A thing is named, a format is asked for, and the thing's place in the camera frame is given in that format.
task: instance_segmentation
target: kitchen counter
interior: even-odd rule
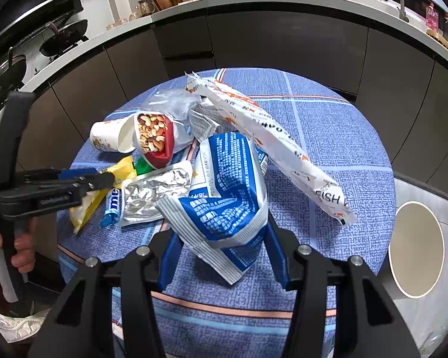
[[[185,71],[264,67],[355,102],[394,171],[448,194],[448,50],[407,16],[383,0],[198,0],[113,28],[22,87],[39,98],[17,168],[69,166],[94,122]]]
[[[39,85],[46,81],[46,79],[48,79],[50,76],[55,74],[58,70],[66,66],[77,57],[113,38],[136,30],[139,27],[149,26],[152,23],[158,23],[159,21],[168,19],[172,16],[192,12],[199,9],[242,3],[310,4],[354,13],[386,24],[411,36],[412,38],[421,42],[424,46],[429,47],[448,61],[448,50],[445,47],[443,47],[439,42],[424,33],[420,28],[400,20],[398,18],[398,11],[390,4],[386,4],[381,0],[198,0],[183,3],[178,5],[177,7],[172,7],[156,12],[151,16],[133,20],[129,23],[106,31],[92,39],[89,39],[83,44],[80,44],[74,49],[68,51],[66,54],[62,55],[61,57],[56,59],[56,61],[41,70],[30,81],[28,81],[20,89],[20,91],[32,92],[36,90]]]

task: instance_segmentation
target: white bucket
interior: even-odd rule
[[[424,204],[402,204],[378,277],[392,299],[419,299],[435,287],[445,260],[440,223]]]

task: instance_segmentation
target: pink bottle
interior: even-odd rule
[[[426,26],[438,31],[438,12],[434,7],[433,3],[426,7]]]

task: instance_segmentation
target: snack bag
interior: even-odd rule
[[[338,183],[311,163],[289,133],[256,102],[214,78],[187,74],[187,90],[214,104],[239,132],[252,139],[300,190],[340,224],[357,220]]]
[[[115,175],[114,187],[120,187],[121,182],[127,178],[134,178],[136,171],[133,167],[131,156],[126,156],[115,165],[106,169],[106,172],[112,172]],[[74,226],[73,233],[76,234],[88,222],[96,208],[99,206],[109,189],[88,191],[82,198],[80,206],[71,207],[70,221]]]
[[[136,112],[135,145],[154,169],[165,167],[174,150],[174,126],[168,116],[157,112]]]
[[[257,259],[268,218],[266,169],[247,137],[229,132],[199,146],[188,197],[156,208],[199,258],[234,284]]]

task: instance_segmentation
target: human hand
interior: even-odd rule
[[[27,273],[35,266],[35,251],[33,250],[33,232],[37,225],[37,219],[30,220],[29,230],[15,238],[14,245],[17,254],[12,256],[12,265],[18,268],[20,273]],[[0,235],[0,248],[2,247],[2,236]]]

